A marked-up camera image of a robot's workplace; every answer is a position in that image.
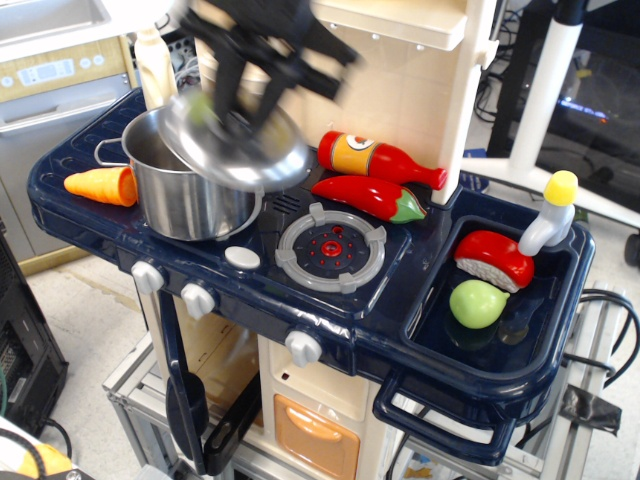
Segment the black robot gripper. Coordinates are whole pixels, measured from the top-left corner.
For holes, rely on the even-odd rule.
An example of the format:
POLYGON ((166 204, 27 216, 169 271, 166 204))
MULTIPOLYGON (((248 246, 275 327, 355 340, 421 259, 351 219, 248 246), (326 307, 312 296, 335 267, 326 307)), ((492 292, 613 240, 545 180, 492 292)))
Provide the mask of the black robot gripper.
POLYGON ((180 26, 203 41, 218 62, 214 112, 222 123, 243 123, 239 98, 244 69, 253 64, 269 77, 257 109, 251 115, 251 133, 257 134, 277 107, 282 95, 301 86, 334 99, 341 80, 311 67, 307 50, 335 60, 346 68, 358 53, 324 27, 308 1, 210 1, 218 16, 207 19, 193 1, 183 1, 180 26))

